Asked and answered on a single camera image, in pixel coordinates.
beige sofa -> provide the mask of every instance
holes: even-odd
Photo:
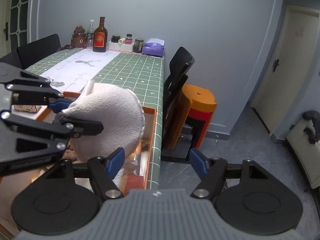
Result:
[[[320,141],[310,144],[303,131],[306,127],[314,131],[311,121],[301,119],[288,133],[287,140],[300,160],[311,188],[316,188],[320,186]]]

brown figurine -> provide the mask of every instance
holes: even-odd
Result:
[[[77,26],[73,31],[71,38],[71,47],[73,48],[86,48],[87,47],[87,36],[85,29],[82,26]]]

gray gripper base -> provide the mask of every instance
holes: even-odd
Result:
[[[15,240],[302,240],[293,230],[256,236],[227,224],[208,200],[188,196],[184,189],[131,190],[106,201],[82,228],[59,236],[20,232]]]

black chair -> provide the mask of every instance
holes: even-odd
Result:
[[[58,34],[53,34],[43,39],[33,41],[17,48],[22,68],[26,69],[41,59],[55,53],[60,49]]]
[[[169,63],[170,75],[164,82],[162,135],[164,133],[168,109],[176,97],[179,96],[183,85],[188,79],[186,73],[194,62],[193,56],[184,47],[180,47]]]
[[[21,61],[19,58],[19,54],[16,50],[10,52],[9,54],[5,55],[4,57],[0,58],[0,62],[8,63],[12,66],[22,69]]]

red bottle label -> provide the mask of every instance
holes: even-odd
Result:
[[[95,33],[94,34],[94,47],[104,47],[104,33]]]

